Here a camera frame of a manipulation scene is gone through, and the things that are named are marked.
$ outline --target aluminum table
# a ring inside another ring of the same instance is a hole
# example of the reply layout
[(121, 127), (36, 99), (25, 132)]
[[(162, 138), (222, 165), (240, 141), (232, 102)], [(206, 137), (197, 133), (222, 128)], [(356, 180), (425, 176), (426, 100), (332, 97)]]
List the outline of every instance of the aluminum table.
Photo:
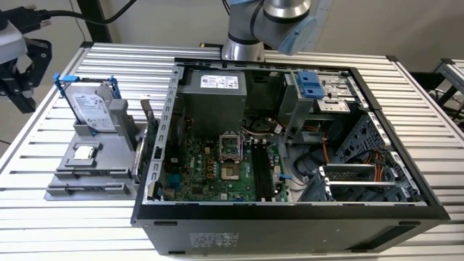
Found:
[[(144, 120), (141, 95), (161, 115), (174, 57), (218, 59), (216, 48), (97, 43), (81, 47), (62, 74), (114, 75), (129, 114)], [(160, 257), (141, 228), (133, 201), (42, 200), (73, 136), (73, 115), (54, 88), (0, 159), (0, 260), (377, 260), (464, 259), (464, 136), (402, 65), (385, 56), (266, 52), (266, 61), (356, 67), (396, 133), (450, 216), (450, 222), (380, 254)]]

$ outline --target chip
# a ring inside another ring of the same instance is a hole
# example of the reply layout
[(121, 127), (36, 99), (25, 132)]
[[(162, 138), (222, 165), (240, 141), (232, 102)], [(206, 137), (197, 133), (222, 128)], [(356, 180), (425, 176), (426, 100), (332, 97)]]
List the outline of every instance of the chip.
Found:
[(202, 194), (202, 187), (192, 187), (193, 194)]

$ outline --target sticker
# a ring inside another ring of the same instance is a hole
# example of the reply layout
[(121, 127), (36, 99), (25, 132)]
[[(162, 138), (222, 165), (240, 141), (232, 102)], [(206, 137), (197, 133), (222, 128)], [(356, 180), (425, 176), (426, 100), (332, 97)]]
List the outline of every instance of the sticker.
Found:
[(189, 233), (192, 247), (236, 247), (238, 233)]
[(274, 128), (274, 133), (280, 134), (282, 132), (282, 126), (280, 124), (277, 124), (276, 128)]
[(204, 75), (201, 76), (201, 88), (238, 89), (237, 76)]
[(113, 131), (114, 125), (102, 98), (96, 94), (74, 94), (72, 98), (86, 125), (97, 131)]

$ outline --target green circuit board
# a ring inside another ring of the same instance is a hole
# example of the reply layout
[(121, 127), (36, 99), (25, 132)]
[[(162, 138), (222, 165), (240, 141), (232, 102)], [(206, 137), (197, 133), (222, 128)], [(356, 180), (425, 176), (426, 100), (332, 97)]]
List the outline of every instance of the green circuit board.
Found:
[[(272, 164), (281, 167), (277, 146), (266, 147)], [(238, 164), (218, 162), (218, 139), (189, 138), (184, 151), (184, 171), (174, 201), (256, 201), (250, 145), (244, 143)], [(274, 167), (269, 164), (269, 178)], [(286, 201), (286, 191), (274, 195), (276, 201)]]

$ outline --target silver metal plate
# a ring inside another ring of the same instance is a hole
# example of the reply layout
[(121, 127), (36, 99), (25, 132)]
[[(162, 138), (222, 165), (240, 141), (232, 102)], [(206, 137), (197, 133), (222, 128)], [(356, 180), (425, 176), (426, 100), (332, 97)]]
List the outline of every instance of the silver metal plate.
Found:
[(317, 100), (321, 113), (349, 113), (349, 107), (345, 101)]

